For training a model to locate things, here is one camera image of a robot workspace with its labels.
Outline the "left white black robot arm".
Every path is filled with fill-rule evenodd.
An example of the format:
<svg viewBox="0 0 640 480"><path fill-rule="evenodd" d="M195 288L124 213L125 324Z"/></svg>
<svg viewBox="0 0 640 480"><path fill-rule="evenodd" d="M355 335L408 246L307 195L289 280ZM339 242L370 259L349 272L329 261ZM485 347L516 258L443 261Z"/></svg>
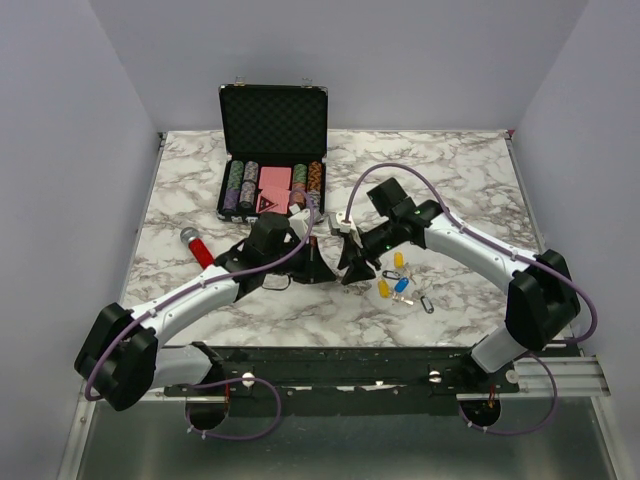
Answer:
<svg viewBox="0 0 640 480"><path fill-rule="evenodd" d="M74 362L89 401L104 399L116 411L130 408L161 386L161 348L182 330L260 288L266 276L300 284L335 282L312 236L312 221L265 213L247 238L218 255L198 276L164 296L126 309L114 302L98 314Z"/></svg>

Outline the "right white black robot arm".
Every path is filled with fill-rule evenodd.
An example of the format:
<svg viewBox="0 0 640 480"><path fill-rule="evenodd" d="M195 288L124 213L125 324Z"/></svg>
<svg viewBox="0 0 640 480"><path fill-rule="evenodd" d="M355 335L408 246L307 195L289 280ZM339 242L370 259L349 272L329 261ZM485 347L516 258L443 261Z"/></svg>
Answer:
<svg viewBox="0 0 640 480"><path fill-rule="evenodd" d="M499 369L528 351L542 350L579 314L578 295L559 253L519 251L484 237L434 200L416 204L394 178L368 197L385 219L375 228L364 231L343 212L330 218L333 234L343 239L338 265L343 284L373 278L383 254L411 243L461 263L506 295L504 323L474 345L460 367L467 389L485 390Z"/></svg>

